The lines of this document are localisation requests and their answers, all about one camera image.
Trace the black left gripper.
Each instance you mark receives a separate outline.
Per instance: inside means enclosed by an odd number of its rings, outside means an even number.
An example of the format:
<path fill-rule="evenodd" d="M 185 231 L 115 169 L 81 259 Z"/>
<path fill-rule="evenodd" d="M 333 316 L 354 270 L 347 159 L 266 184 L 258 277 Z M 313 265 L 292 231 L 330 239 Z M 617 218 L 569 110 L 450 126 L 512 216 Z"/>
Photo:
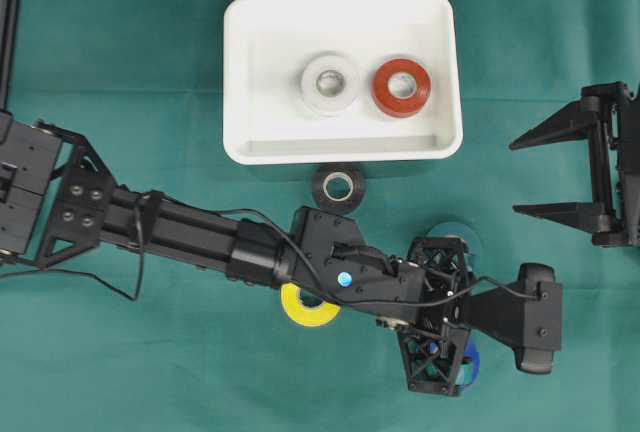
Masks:
<path fill-rule="evenodd" d="M 448 397 L 459 396 L 471 374 L 465 356 L 471 332 L 460 324 L 462 299 L 453 295 L 471 285 L 468 246 L 459 237 L 418 237 L 408 260 L 426 272 L 426 290 L 417 322 L 397 331 L 408 390 Z"/>

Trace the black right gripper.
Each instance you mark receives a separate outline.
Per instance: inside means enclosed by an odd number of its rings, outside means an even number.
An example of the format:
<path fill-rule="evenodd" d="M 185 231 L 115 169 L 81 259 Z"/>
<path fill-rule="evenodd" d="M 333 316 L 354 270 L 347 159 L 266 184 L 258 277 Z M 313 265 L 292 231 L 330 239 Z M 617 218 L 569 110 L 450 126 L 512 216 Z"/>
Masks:
<path fill-rule="evenodd" d="M 639 245 L 639 96 L 623 82 L 581 96 L 515 139 L 510 150 L 587 140 L 592 202 L 514 205 L 513 211 L 591 235 L 601 247 Z"/>

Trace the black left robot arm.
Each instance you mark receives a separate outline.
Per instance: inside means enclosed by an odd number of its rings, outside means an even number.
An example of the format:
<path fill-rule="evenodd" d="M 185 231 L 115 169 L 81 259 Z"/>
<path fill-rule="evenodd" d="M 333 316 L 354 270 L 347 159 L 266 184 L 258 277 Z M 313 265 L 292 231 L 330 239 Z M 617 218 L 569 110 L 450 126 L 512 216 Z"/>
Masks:
<path fill-rule="evenodd" d="M 21 275 L 63 273 L 103 243 L 279 291 L 289 317 L 311 323 L 302 293 L 373 315 L 394 330 L 408 388 L 456 396 L 479 371 L 462 319 L 472 284 L 458 238 L 416 239 L 406 258 L 368 245 L 357 224 L 310 207 L 284 231 L 252 209 L 207 211 L 118 184 L 88 140 L 1 115 L 1 259 Z"/>

